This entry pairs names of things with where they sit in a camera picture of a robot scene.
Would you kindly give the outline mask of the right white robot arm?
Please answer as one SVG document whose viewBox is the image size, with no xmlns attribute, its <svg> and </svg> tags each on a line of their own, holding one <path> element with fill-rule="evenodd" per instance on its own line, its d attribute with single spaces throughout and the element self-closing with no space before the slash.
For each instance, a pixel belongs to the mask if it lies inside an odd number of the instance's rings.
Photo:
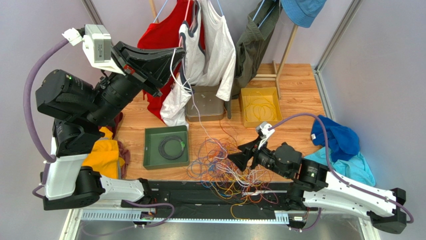
<svg viewBox="0 0 426 240">
<path fill-rule="evenodd" d="M 282 205 L 285 210 L 328 209 L 369 220 L 373 227 L 390 234 L 401 234 L 407 226 L 402 211 L 406 192 L 400 188 L 378 189 L 344 176 L 334 175 L 323 164 L 302 157 L 286 142 L 275 150 L 261 145 L 261 138 L 238 146 L 228 155 L 239 170 L 248 162 L 251 169 L 260 165 L 277 175 L 291 179 Z"/>
</svg>

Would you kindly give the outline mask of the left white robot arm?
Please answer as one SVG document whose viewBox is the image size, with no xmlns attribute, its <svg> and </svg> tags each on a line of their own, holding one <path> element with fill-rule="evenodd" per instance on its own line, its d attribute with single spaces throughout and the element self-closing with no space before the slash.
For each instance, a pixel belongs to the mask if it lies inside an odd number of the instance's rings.
<svg viewBox="0 0 426 240">
<path fill-rule="evenodd" d="M 61 69 L 46 76 L 35 92 L 37 110 L 54 119 L 55 161 L 41 175 L 46 211 L 83 208 L 99 200 L 120 200 L 122 206 L 147 202 L 152 194 L 148 180 L 113 179 L 83 162 L 104 136 L 100 127 L 112 124 L 140 92 L 159 97 L 185 55 L 182 47 L 140 49 L 118 42 L 110 48 L 118 72 L 104 75 L 96 86 Z"/>
</svg>

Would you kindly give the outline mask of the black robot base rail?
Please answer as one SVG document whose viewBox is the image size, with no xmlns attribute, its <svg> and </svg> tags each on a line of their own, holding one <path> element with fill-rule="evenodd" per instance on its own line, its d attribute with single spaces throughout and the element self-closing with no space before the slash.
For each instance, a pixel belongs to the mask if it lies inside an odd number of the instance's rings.
<svg viewBox="0 0 426 240">
<path fill-rule="evenodd" d="M 303 229 L 310 213 L 318 208 L 301 204 L 290 207 L 286 191 L 278 184 L 265 190 L 251 189 L 242 195 L 223 199 L 213 187 L 194 182 L 156 182 L 150 198 L 151 208 L 117 203 L 114 207 L 85 209 L 85 221 L 122 221 L 147 227 L 166 223 L 278 224 Z"/>
</svg>

